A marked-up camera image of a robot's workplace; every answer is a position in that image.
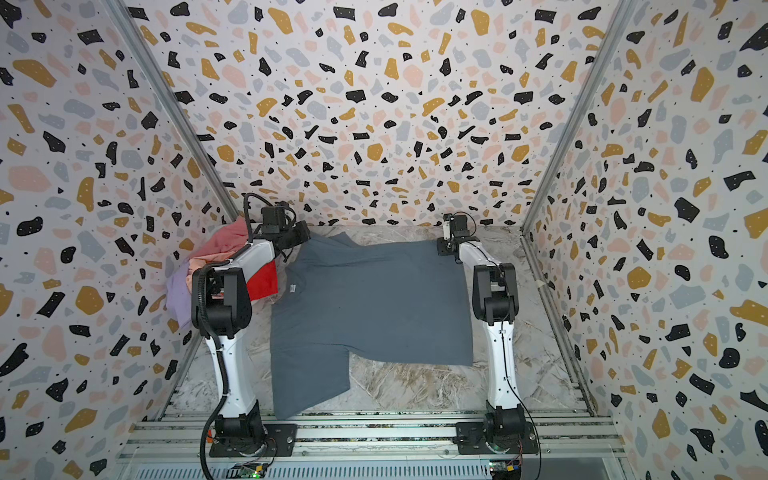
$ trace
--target black speckle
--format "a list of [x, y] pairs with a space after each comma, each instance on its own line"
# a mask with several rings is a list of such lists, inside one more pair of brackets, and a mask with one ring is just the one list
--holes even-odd
[[691, 223], [696, 220], [696, 217], [700, 212], [700, 210], [695, 205], [682, 197], [677, 199], [677, 201], [674, 203], [674, 207], [677, 209], [677, 216], [679, 218], [688, 220]]

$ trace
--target marble floor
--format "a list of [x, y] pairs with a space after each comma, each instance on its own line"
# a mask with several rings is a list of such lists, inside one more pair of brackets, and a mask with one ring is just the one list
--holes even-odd
[[[311, 227], [314, 235], [346, 232], [360, 245], [433, 240], [442, 235], [435, 227]], [[514, 354], [518, 390], [529, 409], [582, 409], [581, 392], [571, 387], [564, 360], [546, 317], [531, 269], [521, 247], [518, 230], [479, 226], [476, 236], [485, 249], [517, 271], [520, 313], [515, 320]], [[471, 272], [465, 268], [471, 289]], [[278, 262], [280, 292], [286, 282], [285, 266]], [[253, 360], [252, 381], [263, 414], [272, 412], [270, 373], [270, 316], [276, 298], [253, 304], [248, 327], [248, 353]], [[485, 410], [488, 355], [480, 322], [473, 322], [474, 364], [437, 366], [374, 362], [350, 354], [351, 388], [309, 411], [429, 411]], [[187, 376], [177, 387], [169, 411], [209, 412], [216, 398], [214, 368], [207, 347], [200, 344]]]

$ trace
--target terrazzo wallpaper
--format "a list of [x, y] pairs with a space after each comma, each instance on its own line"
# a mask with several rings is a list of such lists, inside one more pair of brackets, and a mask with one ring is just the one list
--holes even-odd
[[766, 22], [638, 2], [530, 232], [637, 478], [768, 478]]
[[233, 197], [314, 224], [526, 213], [615, 0], [128, 0]]
[[107, 478], [191, 339], [219, 207], [97, 2], [0, 0], [0, 478]]

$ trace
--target metal frame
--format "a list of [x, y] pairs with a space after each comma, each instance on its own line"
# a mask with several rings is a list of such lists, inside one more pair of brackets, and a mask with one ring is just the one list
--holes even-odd
[[621, 36], [624, 34], [624, 30], [629, 23], [629, 18], [634, 11], [635, 3], [639, 0], [619, 0], [619, 5], [616, 7], [614, 17], [611, 19], [611, 23], [608, 25], [608, 29], [605, 32], [605, 38], [598, 50], [598, 54], [595, 56], [594, 65], [587, 75], [587, 80], [584, 83], [584, 88], [581, 89], [581, 93], [576, 99], [576, 104], [571, 111], [571, 116], [568, 117], [568, 121], [565, 124], [562, 137], [558, 142], [558, 146], [554, 149], [552, 158], [547, 165], [544, 175], [541, 177], [541, 182], [536, 189], [531, 206], [528, 208], [528, 212], [525, 214], [523, 220], [522, 231], [523, 233], [531, 231], [531, 227], [535, 221], [538, 211], [544, 204], [547, 198], [547, 191], [549, 187], [554, 183], [555, 175], [560, 170], [560, 167], [565, 160], [565, 155], [571, 148], [578, 128], [581, 125], [581, 121], [587, 113], [592, 98], [600, 86], [603, 74], [606, 68], [611, 63], [611, 59], [614, 56], [616, 47]]
[[186, 114], [181, 110], [179, 103], [176, 101], [176, 96], [170, 89], [168, 83], [166, 83], [162, 70], [154, 60], [154, 56], [149, 50], [149, 47], [144, 43], [144, 39], [142, 38], [141, 33], [139, 33], [138, 27], [128, 14], [127, 7], [123, 3], [123, 0], [101, 0], [101, 3], [107, 10], [107, 14], [114, 23], [114, 26], [125, 40], [134, 60], [139, 64], [139, 67], [141, 67], [141, 71], [146, 76], [147, 82], [149, 82], [152, 90], [165, 108], [171, 123], [179, 131], [179, 135], [184, 143], [186, 143], [190, 150], [192, 150], [192, 154], [197, 159], [197, 165], [199, 165], [200, 169], [203, 171], [203, 175], [208, 181], [210, 189], [214, 192], [214, 196], [219, 200], [219, 203], [221, 203], [221, 207], [227, 215], [228, 220], [234, 222], [239, 215], [234, 200], [227, 192], [216, 169], [209, 162], [208, 153], [194, 133], [192, 123], [189, 122]]

